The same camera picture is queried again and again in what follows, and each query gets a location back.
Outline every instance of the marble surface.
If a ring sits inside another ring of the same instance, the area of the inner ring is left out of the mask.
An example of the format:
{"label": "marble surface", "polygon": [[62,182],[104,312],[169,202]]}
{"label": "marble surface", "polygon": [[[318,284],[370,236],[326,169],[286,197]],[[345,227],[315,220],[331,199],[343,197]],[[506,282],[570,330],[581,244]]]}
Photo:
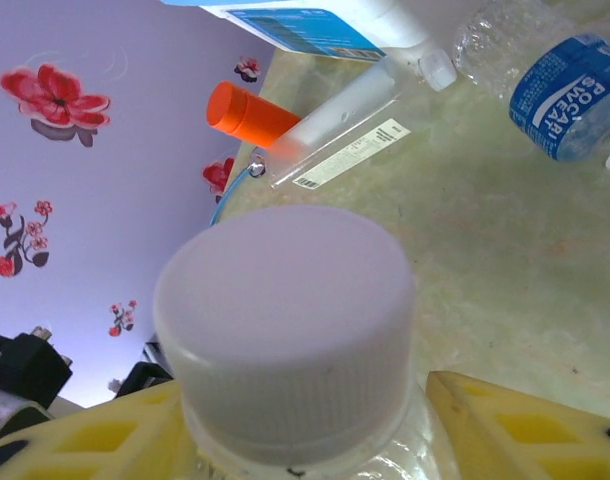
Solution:
{"label": "marble surface", "polygon": [[[610,34],[610,1],[558,7]],[[364,68],[278,52],[263,95],[304,116]],[[418,278],[421,384],[452,370],[610,417],[610,173],[548,160],[466,80],[436,95],[434,118],[313,194],[246,181],[223,218],[314,203],[373,219]]]}

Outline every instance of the barcode label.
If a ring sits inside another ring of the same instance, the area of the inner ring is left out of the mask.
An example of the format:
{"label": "barcode label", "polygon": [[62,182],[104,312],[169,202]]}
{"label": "barcode label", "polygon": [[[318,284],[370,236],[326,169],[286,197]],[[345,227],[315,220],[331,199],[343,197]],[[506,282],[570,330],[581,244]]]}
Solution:
{"label": "barcode label", "polygon": [[316,190],[410,133],[396,120],[390,119],[296,178],[293,183]]}
{"label": "barcode label", "polygon": [[316,182],[312,182],[311,180],[307,180],[306,178],[299,178],[296,180],[301,187],[309,188],[310,190],[316,190],[320,185]]}
{"label": "barcode label", "polygon": [[332,52],[340,57],[357,58],[360,60],[380,60],[383,54],[374,50],[358,50],[355,48],[330,48]]}

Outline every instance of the orange cap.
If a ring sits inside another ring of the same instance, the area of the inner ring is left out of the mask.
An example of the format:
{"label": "orange cap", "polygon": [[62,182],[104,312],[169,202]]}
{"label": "orange cap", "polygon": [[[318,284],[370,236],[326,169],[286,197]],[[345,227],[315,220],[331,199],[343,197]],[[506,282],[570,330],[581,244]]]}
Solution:
{"label": "orange cap", "polygon": [[229,82],[214,89],[206,117],[210,127],[261,148],[269,148],[301,120]]}

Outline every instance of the plastic bottle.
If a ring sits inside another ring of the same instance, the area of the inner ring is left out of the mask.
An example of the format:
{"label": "plastic bottle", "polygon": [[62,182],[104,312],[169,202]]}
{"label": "plastic bottle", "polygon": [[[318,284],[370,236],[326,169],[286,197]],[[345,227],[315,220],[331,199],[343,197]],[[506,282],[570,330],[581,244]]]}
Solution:
{"label": "plastic bottle", "polygon": [[378,61],[392,49],[419,60],[449,51],[464,15],[483,0],[163,0],[197,5],[292,52]]}
{"label": "plastic bottle", "polygon": [[610,170],[610,45],[601,37],[539,0],[492,0],[460,28],[454,62],[550,157],[596,153]]}
{"label": "plastic bottle", "polygon": [[455,80],[442,50],[420,62],[406,50],[391,53],[272,146],[267,157],[272,187],[289,183],[316,190],[422,130],[431,121],[433,90]]}
{"label": "plastic bottle", "polygon": [[300,118],[229,82],[220,83],[207,104],[210,127],[261,148],[270,147]]}
{"label": "plastic bottle", "polygon": [[158,281],[154,318],[199,470],[458,479],[414,380],[414,294],[398,241],[344,210],[258,210],[191,240]]}

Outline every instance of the white sticker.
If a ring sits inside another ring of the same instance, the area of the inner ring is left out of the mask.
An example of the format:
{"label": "white sticker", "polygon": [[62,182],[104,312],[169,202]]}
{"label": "white sticker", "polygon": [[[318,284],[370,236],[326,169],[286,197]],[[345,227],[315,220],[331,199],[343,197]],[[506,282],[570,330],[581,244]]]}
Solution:
{"label": "white sticker", "polygon": [[381,126],[366,133],[352,144],[293,180],[293,183],[309,190],[316,190],[410,133],[396,120],[387,120]]}

